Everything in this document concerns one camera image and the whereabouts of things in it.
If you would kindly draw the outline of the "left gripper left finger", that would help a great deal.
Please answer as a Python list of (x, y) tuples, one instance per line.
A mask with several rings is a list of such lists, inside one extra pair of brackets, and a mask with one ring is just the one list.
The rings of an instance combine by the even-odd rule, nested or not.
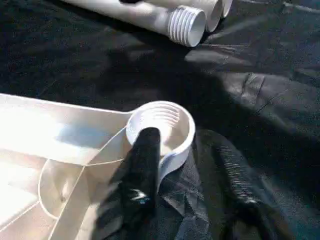
[(154, 218), (160, 130), (141, 130), (108, 186), (96, 218), (98, 240), (142, 240)]

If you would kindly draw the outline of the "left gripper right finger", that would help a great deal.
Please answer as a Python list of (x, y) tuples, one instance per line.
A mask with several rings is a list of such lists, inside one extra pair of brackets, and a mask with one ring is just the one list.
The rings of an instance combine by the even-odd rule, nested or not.
[(198, 172), (214, 239), (289, 239), (286, 219), (260, 175), (212, 130), (198, 131)]

